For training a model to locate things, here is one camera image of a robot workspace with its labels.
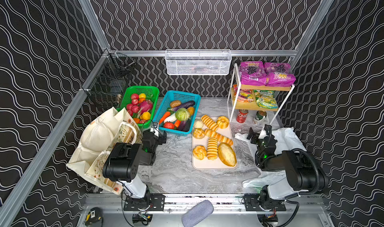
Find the red soda can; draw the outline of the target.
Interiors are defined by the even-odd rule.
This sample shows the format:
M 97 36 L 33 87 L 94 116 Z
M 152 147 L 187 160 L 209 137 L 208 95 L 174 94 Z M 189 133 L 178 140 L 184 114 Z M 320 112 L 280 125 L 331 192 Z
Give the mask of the red soda can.
M 247 119 L 249 111 L 248 110 L 239 110 L 237 115 L 237 122 L 238 123 L 244 123 Z

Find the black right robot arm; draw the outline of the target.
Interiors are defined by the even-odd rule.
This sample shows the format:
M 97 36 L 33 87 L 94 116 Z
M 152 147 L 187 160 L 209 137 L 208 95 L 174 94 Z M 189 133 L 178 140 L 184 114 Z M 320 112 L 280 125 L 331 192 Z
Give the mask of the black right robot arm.
M 258 134 L 250 128 L 247 135 L 247 140 L 256 146 L 256 166 L 267 172 L 285 171 L 286 177 L 262 188 L 257 200 L 261 209 L 275 210 L 284 201 L 316 194 L 328 186 L 329 179 L 312 154 L 300 148 L 276 154 L 278 140 L 272 126 L 265 125 L 263 132 Z

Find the cream canvas tote bag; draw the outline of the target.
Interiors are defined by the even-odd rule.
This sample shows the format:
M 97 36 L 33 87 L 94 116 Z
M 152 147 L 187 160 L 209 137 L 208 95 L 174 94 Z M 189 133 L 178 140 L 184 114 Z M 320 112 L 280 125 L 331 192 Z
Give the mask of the cream canvas tote bag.
M 112 107 L 88 124 L 67 167 L 78 175 L 86 173 L 99 154 L 112 143 L 127 114 L 125 110 L 117 111 Z

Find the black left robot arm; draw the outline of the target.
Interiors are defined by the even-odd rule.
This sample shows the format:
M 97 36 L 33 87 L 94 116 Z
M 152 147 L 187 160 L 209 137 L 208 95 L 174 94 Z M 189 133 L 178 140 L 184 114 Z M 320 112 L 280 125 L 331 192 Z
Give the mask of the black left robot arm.
M 138 168 L 152 166 L 159 145 L 167 142 L 167 133 L 146 130 L 141 144 L 116 143 L 103 167 L 103 177 L 122 185 L 123 209 L 161 211 L 165 196 L 151 194 L 138 176 Z

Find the orange red snack bag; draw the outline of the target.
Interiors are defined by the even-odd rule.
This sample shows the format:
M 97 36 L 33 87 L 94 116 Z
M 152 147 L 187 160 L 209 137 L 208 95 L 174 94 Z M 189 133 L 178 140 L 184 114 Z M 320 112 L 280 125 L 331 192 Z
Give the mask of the orange red snack bag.
M 238 102 L 252 103 L 254 98 L 252 96 L 253 91 L 249 89 L 240 89 L 238 94 Z

